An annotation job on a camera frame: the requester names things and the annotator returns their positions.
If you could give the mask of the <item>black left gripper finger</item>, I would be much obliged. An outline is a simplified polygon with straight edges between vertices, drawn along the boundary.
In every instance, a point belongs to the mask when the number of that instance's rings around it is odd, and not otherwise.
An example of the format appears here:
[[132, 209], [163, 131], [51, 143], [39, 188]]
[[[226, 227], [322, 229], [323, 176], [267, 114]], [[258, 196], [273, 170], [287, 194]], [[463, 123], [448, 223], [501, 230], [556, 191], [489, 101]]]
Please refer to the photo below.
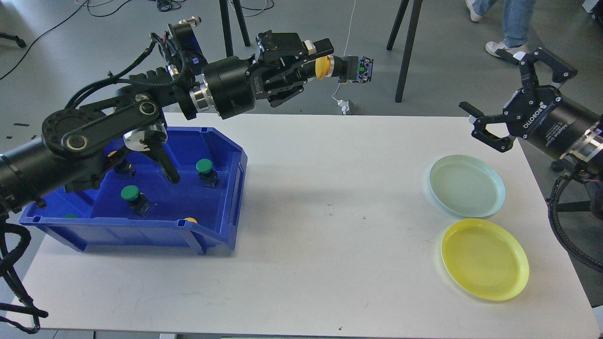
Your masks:
[[269, 105], [276, 108], [304, 91], [304, 84], [316, 77], [315, 66], [300, 66], [282, 79], [265, 86]]
[[267, 79], [291, 73], [298, 67], [334, 53], [327, 39], [301, 40], [294, 32], [261, 32], [256, 36], [256, 67]]

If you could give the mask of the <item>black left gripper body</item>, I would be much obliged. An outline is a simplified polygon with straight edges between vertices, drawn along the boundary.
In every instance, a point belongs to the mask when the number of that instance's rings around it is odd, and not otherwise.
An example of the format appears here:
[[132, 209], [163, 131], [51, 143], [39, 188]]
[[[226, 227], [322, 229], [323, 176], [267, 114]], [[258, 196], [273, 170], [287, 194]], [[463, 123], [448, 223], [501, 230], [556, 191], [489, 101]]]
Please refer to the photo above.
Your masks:
[[230, 56], [212, 63], [198, 58], [189, 64], [198, 79], [190, 99], [200, 113], [215, 110], [223, 119], [248, 112], [265, 99], [271, 107], [281, 105], [284, 92], [284, 60], [259, 49], [254, 56]]

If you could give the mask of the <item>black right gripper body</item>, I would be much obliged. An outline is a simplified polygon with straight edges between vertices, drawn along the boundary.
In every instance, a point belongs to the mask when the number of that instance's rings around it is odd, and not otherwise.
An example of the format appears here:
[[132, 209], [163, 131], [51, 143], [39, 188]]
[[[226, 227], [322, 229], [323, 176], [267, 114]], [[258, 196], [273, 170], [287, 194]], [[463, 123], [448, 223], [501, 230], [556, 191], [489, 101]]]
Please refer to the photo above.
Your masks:
[[521, 90], [511, 99], [511, 135], [523, 138], [554, 159], [574, 156], [602, 162], [602, 116], [562, 96], [554, 87], [537, 87], [536, 98]]

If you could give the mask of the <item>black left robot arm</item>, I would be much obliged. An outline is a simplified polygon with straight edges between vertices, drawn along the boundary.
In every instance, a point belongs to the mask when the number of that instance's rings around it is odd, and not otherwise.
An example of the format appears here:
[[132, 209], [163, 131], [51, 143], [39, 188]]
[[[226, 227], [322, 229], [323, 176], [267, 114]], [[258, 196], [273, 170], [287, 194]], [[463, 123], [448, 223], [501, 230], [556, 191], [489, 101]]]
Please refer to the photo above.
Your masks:
[[34, 306], [14, 265], [32, 240], [30, 231], [8, 222], [58, 187], [98, 189], [106, 173], [131, 152], [148, 157], [172, 183], [179, 174], [164, 150], [167, 124], [163, 108], [177, 104], [187, 118], [215, 109], [223, 119], [254, 109], [258, 99], [271, 107], [301, 94], [312, 76], [310, 64], [331, 56], [329, 39], [301, 40], [296, 33], [261, 32], [254, 56], [228, 56], [209, 64], [193, 32], [200, 18], [169, 25], [125, 70], [85, 86], [64, 109], [48, 116], [41, 137], [1, 155], [1, 277], [20, 305], [1, 310], [32, 318], [32, 326], [2, 317], [24, 333], [38, 333], [47, 311]]

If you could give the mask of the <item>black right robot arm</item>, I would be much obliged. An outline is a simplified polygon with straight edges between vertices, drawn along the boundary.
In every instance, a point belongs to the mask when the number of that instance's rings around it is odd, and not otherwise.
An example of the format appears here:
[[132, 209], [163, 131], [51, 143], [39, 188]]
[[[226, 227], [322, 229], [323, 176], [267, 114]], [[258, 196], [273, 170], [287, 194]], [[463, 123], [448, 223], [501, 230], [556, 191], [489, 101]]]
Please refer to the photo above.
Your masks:
[[569, 255], [601, 272], [601, 260], [571, 241], [558, 214], [590, 212], [602, 218], [602, 116], [560, 92], [577, 69], [551, 51], [498, 49], [495, 54], [519, 67], [522, 85], [501, 114], [486, 115], [468, 102], [459, 103], [470, 114], [472, 137], [498, 152], [508, 152], [514, 140], [521, 138], [552, 158], [553, 171], [567, 171], [557, 178], [546, 199], [552, 232]]

